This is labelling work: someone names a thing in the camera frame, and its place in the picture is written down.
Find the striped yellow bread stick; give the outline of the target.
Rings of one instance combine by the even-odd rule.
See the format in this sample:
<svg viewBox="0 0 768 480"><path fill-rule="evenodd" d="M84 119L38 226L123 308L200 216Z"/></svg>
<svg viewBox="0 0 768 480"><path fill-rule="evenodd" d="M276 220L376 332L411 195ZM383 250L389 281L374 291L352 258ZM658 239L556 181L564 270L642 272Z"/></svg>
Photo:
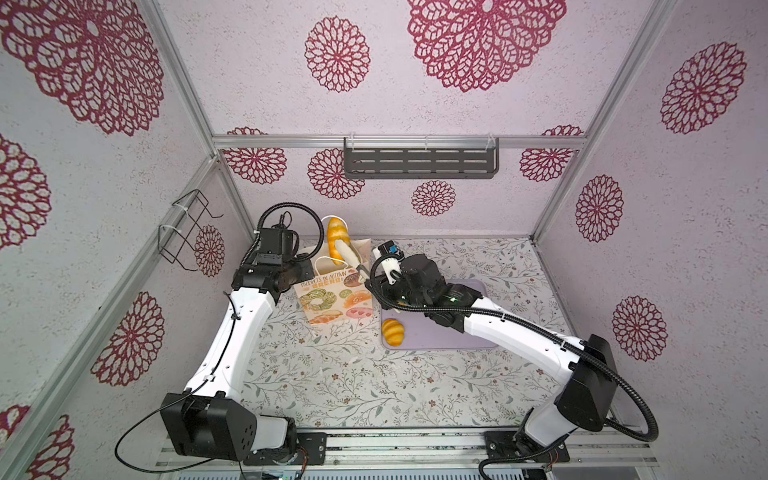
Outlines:
<svg viewBox="0 0 768 480"><path fill-rule="evenodd" d="M326 238L329 249L329 256L335 265L343 263L343 257L336 247L337 241L350 245L348 227L345 221L339 217L331 216L328 220Z"/></svg>

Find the printed paper bread bag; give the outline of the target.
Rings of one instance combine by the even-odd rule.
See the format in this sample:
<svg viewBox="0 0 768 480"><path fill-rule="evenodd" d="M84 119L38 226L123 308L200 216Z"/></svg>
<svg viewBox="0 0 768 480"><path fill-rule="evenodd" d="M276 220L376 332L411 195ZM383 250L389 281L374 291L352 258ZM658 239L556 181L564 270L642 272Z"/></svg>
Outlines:
<svg viewBox="0 0 768 480"><path fill-rule="evenodd" d="M352 240L348 246L356 257L354 266L344 260L335 265L329 256L326 238L327 224L331 216L321 219L325 226L325 240L321 249L311 257L310 267L314 277L296 284L293 289L310 324L328 324L351 320L362 322L374 316L371 293L358 267L370 267L371 240Z"/></svg>

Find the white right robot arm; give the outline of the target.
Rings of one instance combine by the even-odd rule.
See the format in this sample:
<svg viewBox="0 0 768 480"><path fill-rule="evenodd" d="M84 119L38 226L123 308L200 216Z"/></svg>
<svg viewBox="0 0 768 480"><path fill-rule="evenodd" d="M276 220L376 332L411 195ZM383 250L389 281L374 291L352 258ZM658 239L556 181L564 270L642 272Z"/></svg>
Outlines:
<svg viewBox="0 0 768 480"><path fill-rule="evenodd" d="M392 247L375 257L366 287L384 307L420 314L443 328L490 341L535 364L560 385L524 417L515 435L519 451L541 451L577 429L603 429L617 385L580 355L591 354L613 368L604 339L562 335L514 315L476 289L448 283L424 254L405 257Z"/></svg>

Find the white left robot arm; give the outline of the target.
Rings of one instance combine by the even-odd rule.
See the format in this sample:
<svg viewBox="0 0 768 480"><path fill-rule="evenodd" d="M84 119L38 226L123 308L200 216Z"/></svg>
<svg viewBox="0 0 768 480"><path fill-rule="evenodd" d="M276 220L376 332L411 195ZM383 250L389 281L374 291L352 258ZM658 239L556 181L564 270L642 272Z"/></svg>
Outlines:
<svg viewBox="0 0 768 480"><path fill-rule="evenodd" d="M284 462L298 450L287 417L262 416L242 403L248 356L280 296L313 276L298 255L298 235L284 225L262 227L233 277L227 311L210 349L180 393L165 396L160 415L182 456L244 461L263 453Z"/></svg>

